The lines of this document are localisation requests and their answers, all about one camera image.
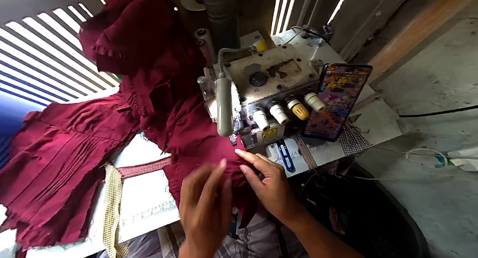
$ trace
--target smartphone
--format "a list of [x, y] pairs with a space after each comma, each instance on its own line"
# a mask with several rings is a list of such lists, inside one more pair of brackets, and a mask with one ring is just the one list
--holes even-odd
[[326, 108], [320, 112], [312, 111], [302, 135], [337, 141], [371, 72], [371, 65], [325, 65], [320, 75], [320, 90], [317, 96]]

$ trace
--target finger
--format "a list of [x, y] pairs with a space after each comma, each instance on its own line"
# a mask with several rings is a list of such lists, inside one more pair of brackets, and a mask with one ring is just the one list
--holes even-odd
[[200, 168], [189, 174], [182, 181], [181, 201], [185, 200], [189, 204], [196, 205], [199, 201], [201, 190], [207, 181], [207, 178], [211, 175], [215, 168], [215, 165], [202, 165]]
[[279, 165], [278, 163], [275, 163], [275, 162], [272, 162], [269, 158], [265, 157], [264, 155], [260, 154], [260, 153], [256, 153], [256, 156], [261, 158], [262, 160], [266, 161], [267, 163], [279, 168], [279, 167], [282, 167], [281, 165]]
[[228, 178], [221, 191], [221, 215], [224, 228], [231, 226], [232, 182]]
[[201, 197], [199, 198], [199, 202], [197, 203], [198, 208], [201, 211], [210, 211], [214, 205], [214, 201], [216, 200], [216, 194], [219, 186], [219, 182], [221, 181], [221, 175], [226, 169], [226, 159], [222, 159], [217, 165], [216, 169], [214, 169], [204, 184], [203, 191], [201, 192]]
[[251, 163], [256, 169], [262, 172], [266, 177], [275, 171], [274, 166], [270, 163], [267, 163], [264, 159], [254, 155], [250, 152], [242, 151], [240, 149], [235, 149], [234, 152], [239, 156], [244, 158], [244, 160]]
[[246, 176], [247, 181], [249, 182], [250, 186], [257, 194], [262, 191], [264, 188], [264, 184], [259, 180], [259, 177], [254, 173], [254, 171], [248, 167], [247, 165], [240, 165], [239, 168], [241, 169], [242, 173]]

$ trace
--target wooden plank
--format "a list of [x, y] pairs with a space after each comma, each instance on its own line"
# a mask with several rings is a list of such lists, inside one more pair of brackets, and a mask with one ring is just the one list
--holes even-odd
[[395, 13], [405, 0], [381, 0], [375, 9], [368, 15], [367, 20], [360, 26], [355, 34], [350, 38], [340, 56], [348, 61], [354, 57], [368, 38], [385, 26], [388, 19]]
[[330, 46], [340, 53], [382, 0], [344, 0], [330, 22], [334, 34]]
[[368, 63], [373, 72], [367, 83], [372, 83], [400, 62], [417, 45], [451, 19], [472, 0], [435, 0], [418, 14], [402, 31]]
[[[315, 29], [320, 29], [324, 24], [327, 24], [328, 19], [334, 12], [335, 7], [337, 7], [338, 2], [339, 0], [320, 0], [314, 21], [310, 22], [310, 26]], [[309, 7], [310, 11], [314, 8], [314, 4], [315, 0], [312, 0]]]

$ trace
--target electric cable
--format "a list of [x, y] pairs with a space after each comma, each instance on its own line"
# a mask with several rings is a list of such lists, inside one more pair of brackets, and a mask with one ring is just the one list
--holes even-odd
[[446, 111], [441, 111], [441, 112], [427, 113], [427, 114], [398, 115], [398, 117], [400, 117], [400, 118], [425, 117], [425, 116], [432, 116], [432, 115], [439, 115], [439, 114], [449, 114], [449, 113], [462, 112], [462, 111], [467, 111], [467, 110], [472, 110], [472, 109], [478, 109], [478, 105], [473, 105], [473, 106], [459, 108], [459, 109], [446, 110]]
[[[406, 154], [407, 152], [403, 152], [403, 151], [397, 151], [397, 150], [392, 150], [392, 149], [385, 149], [385, 148], [380, 148], [380, 147], [375, 147], [375, 149], [380, 149], [380, 150], [385, 150], [385, 151], [391, 151], [391, 152], [396, 152], [396, 153], [403, 153], [403, 154]], [[409, 155], [421, 155], [421, 156], [436, 156], [435, 154], [420, 154], [420, 153], [410, 153], [409, 152]], [[447, 158], [451, 158], [451, 159], [473, 159], [473, 160], [478, 160], [478, 157], [476, 156], [456, 156], [456, 157], [451, 157], [451, 156], [445, 156]]]

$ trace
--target white wire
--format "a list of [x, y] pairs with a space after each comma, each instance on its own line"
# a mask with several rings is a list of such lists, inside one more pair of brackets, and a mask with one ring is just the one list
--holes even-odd
[[448, 159], [446, 158], [446, 156], [444, 154], [442, 154], [441, 152], [439, 151], [435, 151], [435, 150], [432, 150], [432, 149], [427, 149], [427, 148], [417, 148], [417, 149], [411, 149], [410, 151], [407, 151], [405, 153], [405, 159], [407, 159], [410, 163], [412, 164], [415, 164], [415, 165], [418, 165], [418, 166], [421, 166], [421, 167], [424, 167], [424, 168], [431, 168], [431, 169], [436, 169], [437, 167], [431, 167], [431, 166], [424, 166], [423, 164], [419, 164], [419, 163], [415, 163], [413, 161], [410, 160], [410, 154], [413, 154], [414, 151], [431, 151], [435, 154], [438, 154], [439, 156], [441, 156], [443, 158], [443, 167], [446, 167], [448, 166]]

